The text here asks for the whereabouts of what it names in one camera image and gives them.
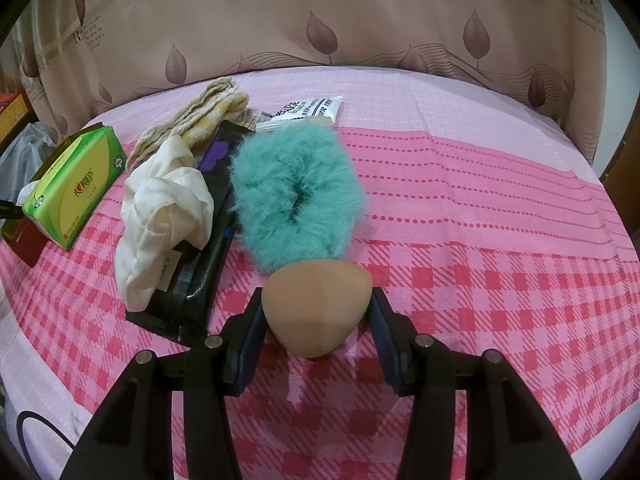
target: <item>plastic package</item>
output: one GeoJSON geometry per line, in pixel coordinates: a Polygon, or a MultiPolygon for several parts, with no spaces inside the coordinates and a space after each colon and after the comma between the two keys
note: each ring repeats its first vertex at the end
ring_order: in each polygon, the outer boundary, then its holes
{"type": "Polygon", "coordinates": [[[287,121],[308,120],[333,126],[342,104],[342,96],[302,99],[292,101],[282,107],[274,117],[264,123],[256,124],[256,132],[272,132],[287,121]]]}

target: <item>gray cloth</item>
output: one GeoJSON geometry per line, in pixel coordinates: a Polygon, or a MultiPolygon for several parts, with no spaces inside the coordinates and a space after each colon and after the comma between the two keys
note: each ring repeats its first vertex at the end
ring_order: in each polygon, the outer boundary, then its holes
{"type": "Polygon", "coordinates": [[[15,202],[56,144],[43,123],[27,124],[0,155],[0,199],[15,202]]]}

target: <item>cord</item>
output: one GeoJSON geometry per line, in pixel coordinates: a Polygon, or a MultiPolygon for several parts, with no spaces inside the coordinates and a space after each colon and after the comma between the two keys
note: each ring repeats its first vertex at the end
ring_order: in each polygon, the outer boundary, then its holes
{"type": "Polygon", "coordinates": [[[67,444],[71,449],[75,449],[76,446],[73,445],[73,443],[65,436],[64,433],[62,433],[62,431],[56,428],[52,422],[49,422],[42,415],[35,412],[30,412],[29,410],[24,410],[23,412],[20,412],[20,414],[18,415],[18,418],[15,421],[15,431],[18,434],[18,442],[20,443],[20,448],[22,449],[22,454],[24,455],[24,458],[27,461],[27,465],[33,471],[34,475],[36,475],[38,480],[40,480],[40,475],[38,475],[38,472],[36,471],[36,468],[33,465],[33,462],[31,461],[31,457],[29,456],[29,451],[27,450],[27,446],[24,442],[24,430],[22,427],[24,425],[24,421],[27,420],[28,418],[34,418],[35,420],[43,423],[50,430],[52,430],[57,436],[59,436],[65,442],[65,444],[67,444]]]}

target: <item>fluffy scrunchie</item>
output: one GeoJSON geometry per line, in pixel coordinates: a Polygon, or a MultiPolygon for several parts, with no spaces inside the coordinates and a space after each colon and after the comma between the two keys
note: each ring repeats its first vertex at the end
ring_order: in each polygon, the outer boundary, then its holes
{"type": "Polygon", "coordinates": [[[240,238],[263,272],[343,257],[364,212],[351,159],[328,126],[305,122],[249,137],[231,183],[240,238]]]}

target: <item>tissue box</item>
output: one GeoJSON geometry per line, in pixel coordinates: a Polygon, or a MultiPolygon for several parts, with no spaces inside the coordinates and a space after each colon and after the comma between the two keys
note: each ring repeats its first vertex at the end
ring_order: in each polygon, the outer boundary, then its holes
{"type": "Polygon", "coordinates": [[[22,210],[68,251],[126,158],[110,126],[82,134],[42,176],[22,210]]]}

